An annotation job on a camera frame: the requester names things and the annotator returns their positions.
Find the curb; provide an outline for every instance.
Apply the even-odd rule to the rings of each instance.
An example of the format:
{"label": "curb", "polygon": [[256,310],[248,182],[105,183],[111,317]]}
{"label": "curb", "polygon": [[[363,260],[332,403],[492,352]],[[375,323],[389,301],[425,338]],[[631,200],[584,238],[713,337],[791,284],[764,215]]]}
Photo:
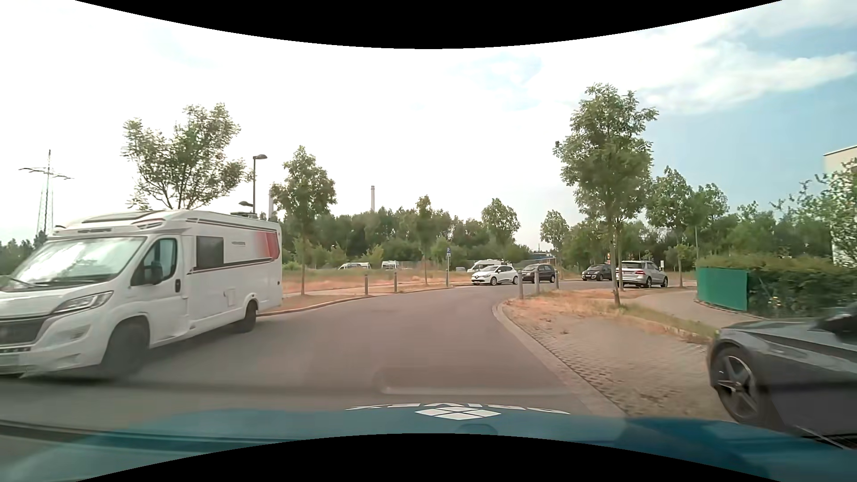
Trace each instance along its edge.
{"label": "curb", "polygon": [[508,300],[500,301],[491,307],[494,318],[509,330],[518,341],[527,348],[551,373],[569,388],[572,395],[586,407],[593,415],[602,417],[626,417],[627,414],[616,404],[610,401],[589,382],[584,380],[578,373],[571,369],[562,360],[551,353],[544,345],[532,336],[529,336],[521,327],[510,320],[503,312],[502,305]]}
{"label": "curb", "polygon": [[732,313],[734,315],[749,316],[750,318],[755,318],[757,320],[767,320],[768,319],[768,318],[765,318],[763,316],[751,315],[750,313],[747,313],[746,311],[737,311],[737,310],[730,310],[729,308],[723,308],[722,306],[717,306],[716,304],[711,304],[711,303],[708,303],[705,301],[701,301],[699,298],[694,298],[693,303],[701,304],[706,308],[711,308],[712,310],[726,311],[727,313]]}
{"label": "curb", "polygon": [[325,306],[330,306],[331,304],[344,303],[346,301],[354,301],[356,299],[366,299],[366,298],[372,298],[372,295],[358,296],[358,297],[354,297],[354,298],[334,299],[333,301],[326,301],[324,303],[312,304],[310,306],[304,306],[303,308],[292,308],[290,310],[266,311],[264,313],[258,313],[256,315],[256,317],[258,318],[259,316],[274,316],[274,315],[284,315],[286,313],[297,313],[298,311],[314,310],[316,308],[323,308]]}

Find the gray car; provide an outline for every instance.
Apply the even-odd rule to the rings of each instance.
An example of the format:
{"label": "gray car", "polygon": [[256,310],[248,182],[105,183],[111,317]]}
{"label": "gray car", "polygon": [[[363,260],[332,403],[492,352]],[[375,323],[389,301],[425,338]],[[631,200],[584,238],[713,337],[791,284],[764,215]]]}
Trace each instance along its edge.
{"label": "gray car", "polygon": [[654,285],[669,286],[667,274],[651,261],[623,261],[622,285],[635,285],[651,288]]}

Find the young tree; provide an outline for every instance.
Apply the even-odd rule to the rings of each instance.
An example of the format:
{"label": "young tree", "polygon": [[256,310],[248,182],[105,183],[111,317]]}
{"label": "young tree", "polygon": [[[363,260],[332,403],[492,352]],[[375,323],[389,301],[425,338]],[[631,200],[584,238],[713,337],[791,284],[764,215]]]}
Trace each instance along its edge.
{"label": "young tree", "polygon": [[[663,170],[652,185],[646,219],[653,226],[666,227],[675,233],[675,243],[681,244],[680,236],[687,229],[693,215],[693,188],[684,176],[669,166]],[[679,287],[684,286],[681,274],[681,258],[678,256]]]}
{"label": "young tree", "polygon": [[[335,183],[327,176],[327,171],[316,164],[315,156],[307,154],[304,146],[299,146],[294,157],[283,163],[283,167],[288,172],[285,183],[274,184],[271,192],[277,209],[283,209],[293,220],[297,234],[303,239],[302,248],[306,250],[315,218],[330,214],[330,206],[336,204]],[[307,265],[305,262],[301,265],[301,295],[304,295]]]}
{"label": "young tree", "polygon": [[429,285],[429,267],[426,265],[431,253],[431,246],[437,239],[437,226],[434,222],[434,213],[431,208],[431,200],[428,196],[420,197],[417,201],[417,210],[411,216],[413,230],[423,252],[423,278],[426,286]]}
{"label": "young tree", "polygon": [[[581,100],[572,114],[571,135],[555,143],[554,155],[562,161],[563,181],[575,187],[581,211],[609,229],[615,280],[616,234],[633,211],[633,193],[642,189],[651,166],[651,143],[640,135],[657,111],[638,109],[634,92],[620,95],[610,85],[596,84],[586,94],[590,98]],[[619,306],[618,283],[613,294]]]}
{"label": "young tree", "polygon": [[542,221],[542,229],[539,233],[542,241],[547,241],[554,246],[557,264],[562,267],[562,240],[568,235],[568,223],[559,211],[548,211]]}
{"label": "young tree", "polygon": [[168,209],[199,208],[250,180],[244,161],[227,160],[224,154],[241,129],[225,105],[211,111],[188,105],[183,111],[187,122],[176,124],[170,139],[144,128],[139,118],[124,124],[122,156],[137,170],[130,208],[151,209],[152,200]]}
{"label": "young tree", "polygon": [[811,181],[801,183],[794,217],[804,223],[820,221],[830,230],[833,261],[857,266],[857,158],[842,163],[842,169],[815,177],[821,192],[810,192]]}
{"label": "young tree", "polygon": [[518,222],[518,214],[499,199],[494,198],[491,203],[482,210],[482,223],[488,228],[500,246],[506,246],[515,232],[521,228]]}

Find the grass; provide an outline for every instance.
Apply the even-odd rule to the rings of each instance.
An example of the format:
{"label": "grass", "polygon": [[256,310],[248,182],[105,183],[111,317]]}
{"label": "grass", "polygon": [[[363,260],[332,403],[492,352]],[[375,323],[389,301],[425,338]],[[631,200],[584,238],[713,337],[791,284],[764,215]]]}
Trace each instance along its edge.
{"label": "grass", "polygon": [[[657,291],[679,290],[680,288],[662,288]],[[620,294],[621,299],[633,299],[652,294],[650,290],[628,289]],[[530,295],[525,299],[506,301],[510,312],[519,319],[546,321],[561,318],[601,317],[617,321],[634,322],[633,318],[642,318],[665,327],[678,328],[693,334],[688,340],[704,343],[712,338],[716,328],[701,322],[694,322],[661,313],[635,304],[623,304],[616,308],[613,304],[613,292],[610,289],[591,289],[562,291],[553,290],[539,296]]]}

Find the car hood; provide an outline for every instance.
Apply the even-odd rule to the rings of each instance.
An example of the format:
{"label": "car hood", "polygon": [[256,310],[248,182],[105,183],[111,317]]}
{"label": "car hood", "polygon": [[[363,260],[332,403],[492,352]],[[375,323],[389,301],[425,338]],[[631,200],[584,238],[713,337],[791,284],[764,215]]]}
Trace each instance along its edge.
{"label": "car hood", "polygon": [[[45,427],[31,431],[49,431]],[[98,477],[221,450],[325,437],[479,434],[592,443],[695,461],[778,480],[853,480],[857,453],[773,431],[694,419],[604,418],[533,407],[400,403],[331,412],[232,409],[178,414],[0,468],[8,482]],[[786,475],[776,476],[776,472]]]}

